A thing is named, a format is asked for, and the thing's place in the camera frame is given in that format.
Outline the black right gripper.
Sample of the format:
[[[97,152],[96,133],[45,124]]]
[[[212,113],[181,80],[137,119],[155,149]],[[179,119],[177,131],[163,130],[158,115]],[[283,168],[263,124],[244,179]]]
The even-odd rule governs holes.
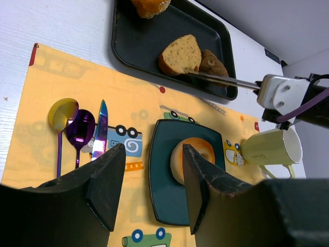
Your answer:
[[[262,120],[277,124],[280,129],[288,129],[300,121],[327,129],[328,87],[320,86],[318,82],[328,79],[328,74],[310,74],[309,78],[295,77],[294,79],[306,79],[309,81],[309,87],[301,106],[285,115],[281,115],[276,110],[264,108]]]

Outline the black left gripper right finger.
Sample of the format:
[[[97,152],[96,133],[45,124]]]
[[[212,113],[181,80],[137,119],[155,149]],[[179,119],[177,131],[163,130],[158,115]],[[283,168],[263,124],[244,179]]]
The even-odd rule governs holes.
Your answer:
[[[265,202],[260,183],[248,183],[183,146],[183,168],[192,235],[264,235]]]

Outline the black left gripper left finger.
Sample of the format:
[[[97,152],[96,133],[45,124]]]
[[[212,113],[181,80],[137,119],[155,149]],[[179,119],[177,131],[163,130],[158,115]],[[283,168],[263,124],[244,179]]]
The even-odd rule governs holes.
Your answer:
[[[23,205],[35,207],[59,225],[100,223],[108,231],[115,227],[123,183],[125,148],[122,144],[94,161],[39,187],[19,190]]]

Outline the silver metal tongs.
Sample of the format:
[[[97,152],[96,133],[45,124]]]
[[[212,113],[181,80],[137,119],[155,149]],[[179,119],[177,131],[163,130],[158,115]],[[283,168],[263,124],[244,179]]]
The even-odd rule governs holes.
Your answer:
[[[235,87],[244,87],[250,90],[259,90],[260,87],[255,82],[247,82],[242,80],[237,80],[230,77],[219,76],[219,75],[211,75],[201,72],[191,71],[187,73],[187,75],[196,77],[202,80],[207,80],[215,83],[221,83],[228,86],[235,86]]]

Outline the seeded bread slice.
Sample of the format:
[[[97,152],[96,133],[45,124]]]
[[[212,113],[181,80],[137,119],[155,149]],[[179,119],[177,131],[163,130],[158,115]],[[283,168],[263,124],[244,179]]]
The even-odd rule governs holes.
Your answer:
[[[191,71],[197,72],[202,53],[196,37],[192,34],[180,37],[170,43],[160,54],[158,65],[167,76],[178,76]]]

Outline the orange glazed donut bread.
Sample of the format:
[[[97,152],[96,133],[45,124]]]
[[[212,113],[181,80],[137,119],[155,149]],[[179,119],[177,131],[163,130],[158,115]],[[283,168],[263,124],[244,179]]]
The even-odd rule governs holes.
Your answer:
[[[212,164],[215,164],[215,154],[213,147],[207,141],[197,138],[191,137],[182,140],[179,142],[174,150],[172,151],[171,158],[170,158],[170,168],[174,179],[184,185],[184,172],[183,172],[183,159],[182,159],[182,147],[183,144],[191,145],[197,152],[199,152],[203,158],[209,161]]]

